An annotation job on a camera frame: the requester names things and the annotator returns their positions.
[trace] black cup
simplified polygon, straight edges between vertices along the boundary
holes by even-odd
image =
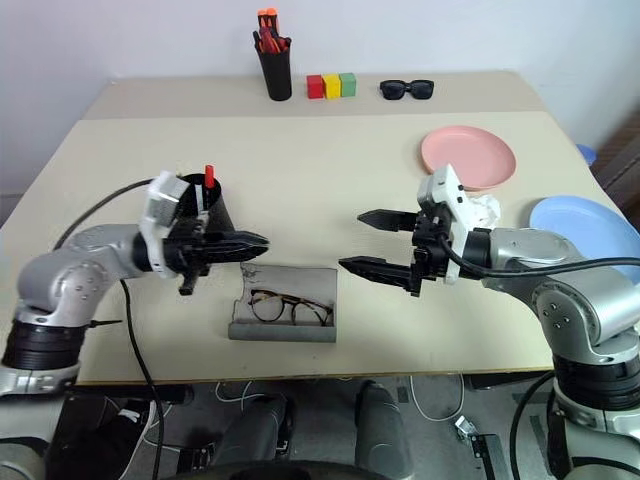
[[[227,208],[222,199],[222,185],[216,178],[213,188],[204,187],[204,175],[202,173],[192,173],[182,177],[185,182],[189,182],[186,194],[180,200],[180,208],[182,215],[187,217],[197,217],[198,200],[196,196],[196,186],[202,186],[203,206],[209,212],[209,223],[207,224],[207,233],[213,232],[234,232],[233,222],[229,217]]]
[[[289,47],[282,53],[261,53],[258,51],[264,81],[267,84],[267,92],[271,100],[281,102],[291,98],[290,50]]]

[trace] table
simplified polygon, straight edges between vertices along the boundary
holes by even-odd
[[[356,221],[375,208],[417,210],[425,172],[418,147],[429,131],[473,125],[501,137],[518,167],[489,193],[501,226],[526,226],[540,199],[581,195],[615,208],[573,143],[516,74],[406,75],[436,82],[431,100],[388,102],[379,76],[358,76],[354,98],[268,100],[259,78],[137,79],[101,94],[68,134],[0,231],[0,311],[5,338],[17,275],[46,252],[90,205],[113,190],[167,169],[216,166],[236,228],[268,237],[258,263],[338,268],[335,344],[239,342],[227,338],[240,298],[238,265],[202,278],[192,297],[178,280],[153,275],[129,282],[136,333],[161,382],[295,376],[548,369],[550,351],[534,315],[507,295],[461,279],[427,282],[420,298],[374,284],[338,267],[354,255],[408,264],[409,233]],[[144,192],[131,192],[85,226],[137,223]],[[113,288],[97,319],[122,319]],[[141,380],[124,324],[91,330],[81,354],[81,384]]]

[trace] white wall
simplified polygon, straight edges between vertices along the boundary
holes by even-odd
[[[269,4],[298,72],[514,69],[576,142],[640,97],[638,0],[0,0],[0,193],[28,187],[109,78],[257,73]]]

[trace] pen holder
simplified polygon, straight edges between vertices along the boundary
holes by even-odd
[[[267,92],[271,100],[281,102],[291,97],[290,51],[291,47],[282,53],[261,53],[258,51],[264,81],[267,84]]]

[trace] plate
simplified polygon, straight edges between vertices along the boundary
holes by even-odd
[[[624,217],[582,197],[549,197],[538,203],[529,226],[569,239],[585,258],[640,257],[640,234]],[[635,284],[640,267],[615,267]]]
[[[439,128],[424,138],[421,150],[429,173],[451,164],[466,190],[495,187],[516,171],[516,157],[509,146],[481,128]]]

